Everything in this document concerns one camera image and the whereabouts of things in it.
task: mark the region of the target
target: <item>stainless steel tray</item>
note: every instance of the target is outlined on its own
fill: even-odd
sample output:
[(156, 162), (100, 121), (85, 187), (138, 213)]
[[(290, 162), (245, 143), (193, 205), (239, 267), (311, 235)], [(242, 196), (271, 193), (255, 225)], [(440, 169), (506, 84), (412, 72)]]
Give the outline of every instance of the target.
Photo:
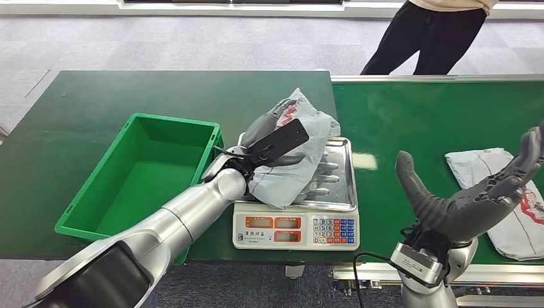
[[(259, 202), (253, 196), (244, 197), (244, 201)], [(357, 209), (352, 146), (348, 139), (333, 137), (327, 140), (312, 180), (290, 207), (343, 212)]]

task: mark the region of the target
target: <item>digital scale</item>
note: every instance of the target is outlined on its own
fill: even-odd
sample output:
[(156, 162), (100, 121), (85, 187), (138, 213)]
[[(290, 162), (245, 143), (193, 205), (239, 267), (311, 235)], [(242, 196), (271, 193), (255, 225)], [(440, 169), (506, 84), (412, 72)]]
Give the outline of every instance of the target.
[(358, 249), (350, 141), (329, 138), (312, 180), (291, 206), (278, 210), (254, 198), (239, 200), (234, 203), (232, 223), (232, 242), (238, 249)]

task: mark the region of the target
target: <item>gray carpet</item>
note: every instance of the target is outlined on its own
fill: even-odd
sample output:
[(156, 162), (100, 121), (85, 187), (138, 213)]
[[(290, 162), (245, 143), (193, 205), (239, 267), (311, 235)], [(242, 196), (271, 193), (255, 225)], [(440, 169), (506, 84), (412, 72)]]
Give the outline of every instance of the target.
[[(219, 17), (0, 17), (0, 125), (11, 130), (63, 69), (308, 70), (358, 74), (387, 20)], [(544, 74), (544, 23), (489, 21), (452, 74)], [(411, 74), (412, 57), (395, 74)], [(58, 263), (0, 261), (0, 308), (27, 302)], [(159, 307), (357, 307), (329, 268), (290, 280), (282, 266), (173, 268)], [(398, 288), (365, 291), (366, 307), (398, 307)]]

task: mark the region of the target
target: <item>scale keypad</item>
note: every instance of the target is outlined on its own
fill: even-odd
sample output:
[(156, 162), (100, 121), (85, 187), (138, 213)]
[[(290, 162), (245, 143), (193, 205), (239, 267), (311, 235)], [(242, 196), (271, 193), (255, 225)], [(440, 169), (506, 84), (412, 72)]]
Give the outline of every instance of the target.
[(314, 244), (354, 244), (354, 219), (318, 219), (313, 222)]

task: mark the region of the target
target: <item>green bin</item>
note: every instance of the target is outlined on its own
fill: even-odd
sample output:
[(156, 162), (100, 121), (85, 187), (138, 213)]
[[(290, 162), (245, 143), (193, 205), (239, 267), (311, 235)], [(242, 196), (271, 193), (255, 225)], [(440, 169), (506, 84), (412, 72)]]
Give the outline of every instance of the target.
[(223, 147), (217, 123), (133, 114), (57, 221), (55, 232), (95, 241), (134, 226), (197, 184), (214, 159), (214, 146)]

